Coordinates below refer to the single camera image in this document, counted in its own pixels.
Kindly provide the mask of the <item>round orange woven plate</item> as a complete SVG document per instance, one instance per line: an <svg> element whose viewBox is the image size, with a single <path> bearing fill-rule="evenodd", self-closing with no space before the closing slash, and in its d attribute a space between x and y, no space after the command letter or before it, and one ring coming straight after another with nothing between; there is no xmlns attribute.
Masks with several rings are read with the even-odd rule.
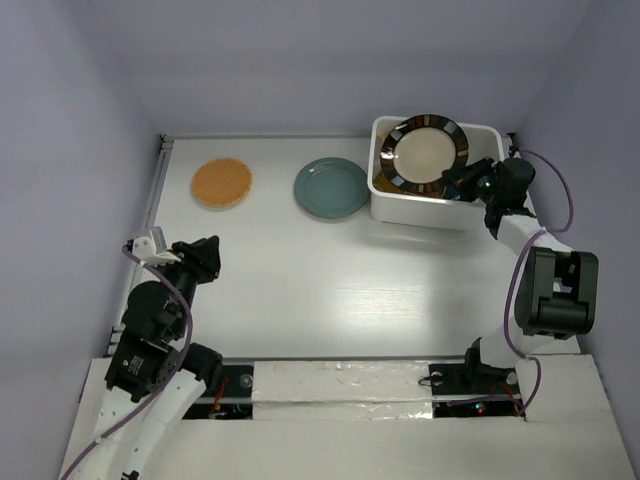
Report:
<svg viewBox="0 0 640 480"><path fill-rule="evenodd" d="M249 167L235 158L218 158L202 165L191 180L191 193L207 207L226 208L249 193L253 175Z"/></svg>

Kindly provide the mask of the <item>green yellow bamboo tray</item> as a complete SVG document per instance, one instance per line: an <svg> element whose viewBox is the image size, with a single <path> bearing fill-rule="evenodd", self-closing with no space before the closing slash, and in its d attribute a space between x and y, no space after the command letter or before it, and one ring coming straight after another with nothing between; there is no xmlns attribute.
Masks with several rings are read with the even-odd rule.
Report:
<svg viewBox="0 0 640 480"><path fill-rule="evenodd" d="M391 183L383 172L379 172L373 179L372 184L377 191L386 193L402 194L403 191Z"/></svg>

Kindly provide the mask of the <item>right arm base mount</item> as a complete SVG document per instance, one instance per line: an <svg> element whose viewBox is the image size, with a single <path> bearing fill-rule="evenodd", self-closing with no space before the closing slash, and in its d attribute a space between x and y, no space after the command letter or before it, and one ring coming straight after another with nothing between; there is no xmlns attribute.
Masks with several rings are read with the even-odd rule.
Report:
<svg viewBox="0 0 640 480"><path fill-rule="evenodd" d="M418 385L428 387L434 396L436 418L523 416L523 400L514 368L431 363Z"/></svg>

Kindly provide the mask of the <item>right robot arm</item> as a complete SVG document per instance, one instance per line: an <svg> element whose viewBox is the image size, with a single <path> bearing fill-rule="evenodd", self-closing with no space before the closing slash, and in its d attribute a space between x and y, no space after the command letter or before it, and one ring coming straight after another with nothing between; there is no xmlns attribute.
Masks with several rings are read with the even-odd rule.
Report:
<svg viewBox="0 0 640 480"><path fill-rule="evenodd" d="M482 392L526 354L588 330L589 255L538 241L375 221L363 169L342 158L172 164L157 222L219 241L194 337L234 359L452 357Z"/></svg>

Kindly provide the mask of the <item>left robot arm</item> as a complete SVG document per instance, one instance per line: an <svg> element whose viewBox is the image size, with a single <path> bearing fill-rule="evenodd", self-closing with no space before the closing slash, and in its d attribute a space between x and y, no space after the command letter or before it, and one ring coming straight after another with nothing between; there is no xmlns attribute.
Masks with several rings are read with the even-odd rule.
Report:
<svg viewBox="0 0 640 480"><path fill-rule="evenodd" d="M455 167L444 180L465 199L486 205L485 224L494 238L506 240L508 228L525 235L516 248L519 257L505 304L506 321L514 321L524 336L539 333L546 292L542 261L547 250L536 246L544 235L524 205L534 167L522 158ZM166 245L160 228L149 236L128 241L124 254L154 280L135 287L123 315L124 329L105 376L103 403L114 406L115 423L67 469L80 477L139 479L151 456L174 423L198 395L223 393L223 357L192 342L192 303L198 286L219 276L221 260L217 236L192 243Z"/></svg>

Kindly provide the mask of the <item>orange fish-shaped woven basket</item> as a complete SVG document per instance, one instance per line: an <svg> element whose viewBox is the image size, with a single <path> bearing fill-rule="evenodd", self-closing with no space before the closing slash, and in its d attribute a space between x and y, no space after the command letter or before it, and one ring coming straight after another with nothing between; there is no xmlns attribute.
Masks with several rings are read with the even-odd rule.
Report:
<svg viewBox="0 0 640 480"><path fill-rule="evenodd" d="M386 139L389 137L391 132L392 132L392 129L378 129L376 131L376 139L380 143L384 143Z"/></svg>

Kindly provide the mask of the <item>striped rim round plate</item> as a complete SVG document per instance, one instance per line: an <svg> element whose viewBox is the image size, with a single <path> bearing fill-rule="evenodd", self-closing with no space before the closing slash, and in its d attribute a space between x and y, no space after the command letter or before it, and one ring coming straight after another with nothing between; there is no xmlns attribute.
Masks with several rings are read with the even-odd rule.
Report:
<svg viewBox="0 0 640 480"><path fill-rule="evenodd" d="M396 126L380 151L382 172L411 195L445 196L442 172L464 167L469 142L455 121L438 114L419 114Z"/></svg>

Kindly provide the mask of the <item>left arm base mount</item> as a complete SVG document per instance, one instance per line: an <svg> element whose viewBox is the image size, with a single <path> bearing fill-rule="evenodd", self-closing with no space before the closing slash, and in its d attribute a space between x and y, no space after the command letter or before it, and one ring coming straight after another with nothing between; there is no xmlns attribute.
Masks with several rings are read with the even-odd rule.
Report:
<svg viewBox="0 0 640 480"><path fill-rule="evenodd" d="M253 418L254 365L225 365L217 386L207 390L184 414L184 420L249 420Z"/></svg>

